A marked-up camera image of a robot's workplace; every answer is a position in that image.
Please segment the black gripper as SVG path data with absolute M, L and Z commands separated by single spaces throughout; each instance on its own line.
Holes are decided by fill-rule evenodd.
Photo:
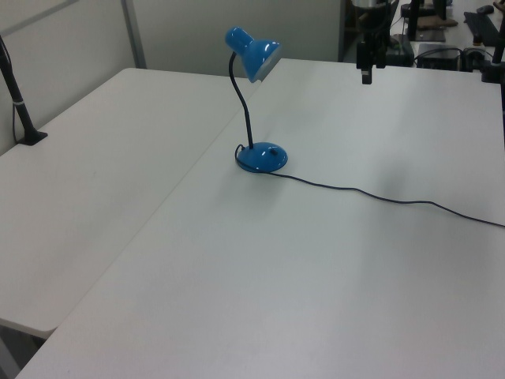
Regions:
M 357 45 L 357 69 L 361 71 L 362 84 L 372 83 L 371 68 L 386 67 L 387 43 L 380 33 L 365 33 L 363 40 Z

